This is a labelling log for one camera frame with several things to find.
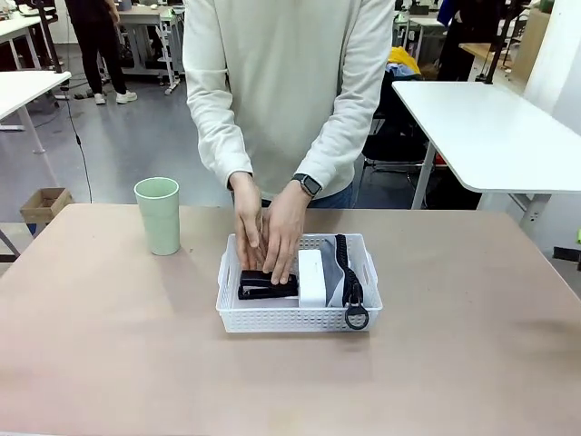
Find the person's left hand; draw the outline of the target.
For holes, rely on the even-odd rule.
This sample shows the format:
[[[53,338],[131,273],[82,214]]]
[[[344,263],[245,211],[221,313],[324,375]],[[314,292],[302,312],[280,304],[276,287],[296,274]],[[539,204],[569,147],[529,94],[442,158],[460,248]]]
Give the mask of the person's left hand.
[[[303,233],[311,197],[299,181],[290,181],[272,201],[263,220],[267,243],[263,271],[271,273],[273,285],[286,284]]]

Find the person's right hand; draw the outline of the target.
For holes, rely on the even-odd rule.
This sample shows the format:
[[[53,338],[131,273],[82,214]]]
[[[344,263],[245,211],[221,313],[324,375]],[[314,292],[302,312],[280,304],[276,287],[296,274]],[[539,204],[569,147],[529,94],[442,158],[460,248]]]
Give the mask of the person's right hand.
[[[241,268],[256,270],[263,262],[261,193],[249,173],[233,173],[229,184],[233,193],[234,227]]]

